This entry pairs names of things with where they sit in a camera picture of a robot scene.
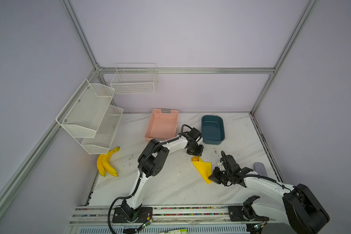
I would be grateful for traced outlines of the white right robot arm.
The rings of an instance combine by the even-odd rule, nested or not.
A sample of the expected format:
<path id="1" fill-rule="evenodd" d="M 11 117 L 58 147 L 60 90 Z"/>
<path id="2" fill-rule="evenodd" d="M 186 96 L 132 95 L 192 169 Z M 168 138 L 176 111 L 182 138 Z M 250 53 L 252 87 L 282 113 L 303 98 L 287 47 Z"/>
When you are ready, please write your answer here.
<path id="1" fill-rule="evenodd" d="M 241 167 L 224 151 L 209 179 L 225 187 L 240 185 L 262 193 L 244 201 L 237 216 L 245 221 L 271 218 L 289 225 L 298 234 L 317 234 L 330 221 L 330 216 L 306 185 L 281 183 L 251 168 Z"/>

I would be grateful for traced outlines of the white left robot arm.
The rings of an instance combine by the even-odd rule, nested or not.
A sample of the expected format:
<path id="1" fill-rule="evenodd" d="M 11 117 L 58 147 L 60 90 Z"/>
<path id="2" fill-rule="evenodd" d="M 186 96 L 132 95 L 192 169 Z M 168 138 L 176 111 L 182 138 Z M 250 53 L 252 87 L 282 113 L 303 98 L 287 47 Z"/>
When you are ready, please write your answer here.
<path id="1" fill-rule="evenodd" d="M 202 133 L 187 124 L 182 125 L 181 132 L 174 138 L 158 141 L 150 140 L 138 158 L 138 174 L 130 194 L 126 197 L 116 198 L 110 205 L 107 217 L 109 230 L 115 233 L 112 227 L 111 211 L 117 201 L 121 200 L 118 206 L 129 222 L 135 221 L 139 217 L 143 198 L 147 188 L 147 183 L 158 175 L 163 169 L 168 155 L 178 150 L 186 150 L 190 156 L 201 156 L 204 146 L 200 144 Z"/>

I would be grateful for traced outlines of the yellow paper napkin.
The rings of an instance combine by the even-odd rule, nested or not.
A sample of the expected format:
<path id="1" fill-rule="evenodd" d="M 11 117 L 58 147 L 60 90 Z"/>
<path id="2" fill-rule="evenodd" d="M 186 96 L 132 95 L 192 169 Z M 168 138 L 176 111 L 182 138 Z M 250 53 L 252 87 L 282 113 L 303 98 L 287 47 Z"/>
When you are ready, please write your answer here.
<path id="1" fill-rule="evenodd" d="M 210 162 L 204 162 L 200 157 L 199 161 L 192 162 L 192 164 L 195 166 L 207 184 L 212 183 L 212 181 L 209 179 L 209 176 L 212 175 L 212 164 Z"/>

